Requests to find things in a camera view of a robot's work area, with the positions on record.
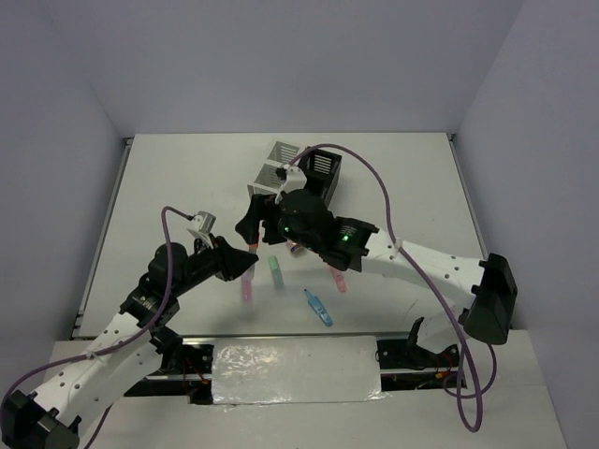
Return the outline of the purple highlighter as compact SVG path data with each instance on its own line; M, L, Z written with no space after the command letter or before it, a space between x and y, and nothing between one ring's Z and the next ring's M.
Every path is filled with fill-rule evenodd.
M241 300L245 306L251 306L253 303L253 279L255 275L254 268L248 268L241 275Z

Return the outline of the green highlighter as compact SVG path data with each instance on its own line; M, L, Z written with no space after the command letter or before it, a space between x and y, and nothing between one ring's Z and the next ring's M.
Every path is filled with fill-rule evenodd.
M275 255L272 255L268 258L268 264L270 269L270 274L272 277L274 288L277 291L282 291L285 289L285 281L283 277L283 272L281 270L281 266L279 264L278 258Z

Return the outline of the blue highlighter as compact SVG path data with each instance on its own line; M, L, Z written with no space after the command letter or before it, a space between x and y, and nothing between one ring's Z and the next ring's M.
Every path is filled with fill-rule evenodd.
M314 295L308 289L304 290L304 294L307 298L308 305L317 315L319 320L327 327L333 326L333 320L318 296Z

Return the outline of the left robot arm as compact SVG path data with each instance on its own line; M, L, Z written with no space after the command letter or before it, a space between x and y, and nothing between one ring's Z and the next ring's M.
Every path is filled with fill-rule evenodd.
M179 243L161 245L138 286L108 326L79 355L56 362L46 383L25 394L12 387L1 406L2 442L9 448L76 448L96 419L132 386L155 372L181 367L188 345L168 322L179 296L211 277L238 279L258 260L224 238L196 239L188 253Z

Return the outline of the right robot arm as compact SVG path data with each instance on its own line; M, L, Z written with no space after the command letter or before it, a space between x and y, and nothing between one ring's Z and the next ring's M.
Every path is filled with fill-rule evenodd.
M249 245L291 240L339 271L428 287L459 336L491 346L508 340L519 289L508 260L499 254L458 257L407 240L395 242L374 224L334 215L305 189L252 196L235 230Z

